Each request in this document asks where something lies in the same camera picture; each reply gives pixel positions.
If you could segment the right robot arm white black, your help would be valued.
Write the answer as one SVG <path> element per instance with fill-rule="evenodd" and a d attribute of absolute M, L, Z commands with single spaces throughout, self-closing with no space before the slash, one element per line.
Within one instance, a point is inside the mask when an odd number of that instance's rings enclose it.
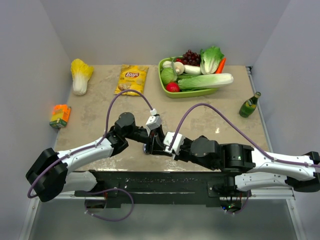
<path fill-rule="evenodd" d="M 302 156 L 284 155 L 238 143 L 218 144 L 205 136 L 190 140 L 181 134 L 176 139 L 169 136 L 163 143 L 174 160 L 220 170 L 233 178 L 222 185 L 223 192 L 230 197 L 239 191 L 268 187 L 291 187 L 301 193 L 320 190 L 320 174 L 316 170 L 320 157 L 316 152 Z"/>

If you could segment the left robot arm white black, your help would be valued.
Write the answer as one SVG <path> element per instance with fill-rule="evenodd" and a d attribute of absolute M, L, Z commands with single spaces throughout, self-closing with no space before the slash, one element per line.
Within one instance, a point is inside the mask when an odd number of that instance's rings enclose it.
<path fill-rule="evenodd" d="M 128 140 L 150 147 L 162 134 L 159 114 L 150 116 L 145 126 L 136 126 L 134 115 L 124 112 L 108 132 L 89 144 L 61 152 L 43 150 L 25 177 L 35 196 L 48 202 L 66 190 L 68 176 L 74 176 L 80 167 L 123 152 L 129 146 Z"/>

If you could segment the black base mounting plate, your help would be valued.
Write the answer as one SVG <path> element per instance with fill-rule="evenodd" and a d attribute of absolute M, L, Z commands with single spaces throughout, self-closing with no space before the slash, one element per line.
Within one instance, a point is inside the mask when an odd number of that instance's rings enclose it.
<path fill-rule="evenodd" d="M 221 172 L 146 172 L 146 171 L 95 171 L 90 170 L 97 184 L 92 190 L 84 190 L 88 182 L 85 171 L 72 175 L 82 180 L 70 191 L 76 197 L 87 197 L 91 193 L 102 196 L 109 189 L 107 207 L 119 208 L 122 204 L 145 205 L 205 205 L 220 207 L 221 198 L 233 200 L 246 197 L 246 192 L 237 190 L 235 178 Z"/>

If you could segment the green plastic basket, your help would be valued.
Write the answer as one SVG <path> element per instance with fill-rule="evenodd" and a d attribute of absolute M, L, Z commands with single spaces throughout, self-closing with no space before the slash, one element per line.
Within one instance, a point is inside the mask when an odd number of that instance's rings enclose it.
<path fill-rule="evenodd" d="M 164 58 L 164 59 L 160 60 L 160 62 L 158 63 L 158 77 L 159 77 L 160 85 L 161 85 L 161 87 L 167 97 L 172 98 L 172 99 L 192 98 L 192 97 L 211 95 L 211 94 L 218 91 L 217 88 L 209 88 L 209 89 L 201 89 L 201 90 L 193 90 L 193 91 L 180 91 L 180 92 L 167 91 L 166 86 L 162 83 L 161 71 L 162 71 L 163 63 L 165 61 L 171 61 L 171 60 L 172 59 L 170 57 Z"/>

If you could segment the round green cabbage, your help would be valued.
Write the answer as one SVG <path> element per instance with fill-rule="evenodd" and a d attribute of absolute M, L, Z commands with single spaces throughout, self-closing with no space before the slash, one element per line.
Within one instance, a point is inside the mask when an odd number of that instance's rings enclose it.
<path fill-rule="evenodd" d="M 169 83 L 173 83 L 177 81 L 177 76 L 175 76 L 174 71 L 172 68 L 164 68 L 160 73 L 161 81 L 164 85 Z"/>

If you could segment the yellow Lays chips bag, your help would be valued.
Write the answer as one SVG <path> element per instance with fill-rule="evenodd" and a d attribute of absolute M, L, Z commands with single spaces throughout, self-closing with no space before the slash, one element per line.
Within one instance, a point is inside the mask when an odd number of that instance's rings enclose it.
<path fill-rule="evenodd" d="M 120 75 L 114 94 L 119 94 L 124 90 L 135 90 L 143 94 L 148 71 L 149 67 L 146 65 L 123 64 L 121 66 Z"/>

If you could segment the long green white cabbage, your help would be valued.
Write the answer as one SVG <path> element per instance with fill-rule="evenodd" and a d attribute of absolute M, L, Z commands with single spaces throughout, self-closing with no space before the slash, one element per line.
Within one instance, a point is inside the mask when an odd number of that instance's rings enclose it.
<path fill-rule="evenodd" d="M 182 91 L 217 89 L 234 82 L 230 73 L 206 74 L 178 80 L 177 84 Z"/>

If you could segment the green Perrier bottle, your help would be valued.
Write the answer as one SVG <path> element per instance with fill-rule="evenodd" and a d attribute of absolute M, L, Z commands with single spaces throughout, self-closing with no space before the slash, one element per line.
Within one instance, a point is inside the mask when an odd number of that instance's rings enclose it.
<path fill-rule="evenodd" d="M 255 92 L 254 96 L 246 100 L 239 109 L 239 115 L 243 118 L 249 117 L 257 108 L 258 100 L 261 97 L 259 91 Z"/>

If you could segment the white mushroom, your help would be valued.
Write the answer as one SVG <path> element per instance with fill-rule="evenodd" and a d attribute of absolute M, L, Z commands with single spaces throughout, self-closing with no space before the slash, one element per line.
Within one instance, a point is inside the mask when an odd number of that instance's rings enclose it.
<path fill-rule="evenodd" d="M 172 66 L 174 67 L 174 70 L 176 72 L 177 75 L 181 75 L 184 73 L 185 71 L 185 66 L 183 63 L 181 62 L 172 62 L 172 61 L 164 61 L 162 64 L 162 68 L 172 68 Z"/>

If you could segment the white radish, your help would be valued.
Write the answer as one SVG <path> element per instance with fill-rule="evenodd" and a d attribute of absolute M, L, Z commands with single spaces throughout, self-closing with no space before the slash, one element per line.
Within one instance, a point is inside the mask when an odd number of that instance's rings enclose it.
<path fill-rule="evenodd" d="M 184 72 L 189 75 L 201 75 L 201 68 L 199 66 L 184 65 Z"/>

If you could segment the orange carrot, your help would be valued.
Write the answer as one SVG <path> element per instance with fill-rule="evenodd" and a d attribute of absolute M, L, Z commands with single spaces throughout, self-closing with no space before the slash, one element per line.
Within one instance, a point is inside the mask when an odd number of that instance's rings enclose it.
<path fill-rule="evenodd" d="M 218 68 L 217 68 L 216 71 L 215 71 L 215 74 L 221 74 L 221 73 L 223 72 L 223 69 L 224 69 L 226 60 L 227 60 L 226 58 L 223 58 L 223 59 L 220 61 L 219 65 L 218 65 Z"/>

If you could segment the dark red grape bunch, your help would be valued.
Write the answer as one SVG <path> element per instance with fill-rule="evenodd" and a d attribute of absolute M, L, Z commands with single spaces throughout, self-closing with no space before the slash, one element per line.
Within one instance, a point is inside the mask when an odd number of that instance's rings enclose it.
<path fill-rule="evenodd" d="M 201 64 L 201 55 L 189 49 L 182 55 L 179 61 L 184 65 L 199 67 Z"/>

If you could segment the orange juice carton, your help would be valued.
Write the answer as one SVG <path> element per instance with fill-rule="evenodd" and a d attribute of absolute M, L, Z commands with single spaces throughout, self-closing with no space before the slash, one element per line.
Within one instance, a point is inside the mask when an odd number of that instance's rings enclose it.
<path fill-rule="evenodd" d="M 65 128 L 68 124 L 71 107 L 67 104 L 58 104 L 53 108 L 49 125 L 54 129 Z"/>

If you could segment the green lettuce head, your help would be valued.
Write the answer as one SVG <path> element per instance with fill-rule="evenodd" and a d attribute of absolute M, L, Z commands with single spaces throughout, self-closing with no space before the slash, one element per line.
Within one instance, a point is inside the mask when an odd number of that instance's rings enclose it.
<path fill-rule="evenodd" d="M 200 50 L 200 70 L 203 75 L 214 74 L 225 55 L 217 46 Z"/>

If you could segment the yellow napa cabbage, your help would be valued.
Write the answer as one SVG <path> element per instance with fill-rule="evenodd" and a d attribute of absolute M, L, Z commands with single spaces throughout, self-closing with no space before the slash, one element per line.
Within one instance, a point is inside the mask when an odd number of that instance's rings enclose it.
<path fill-rule="evenodd" d="M 94 67 L 77 58 L 72 61 L 70 67 L 72 75 L 72 91 L 77 96 L 87 92 L 88 82 L 94 72 Z"/>

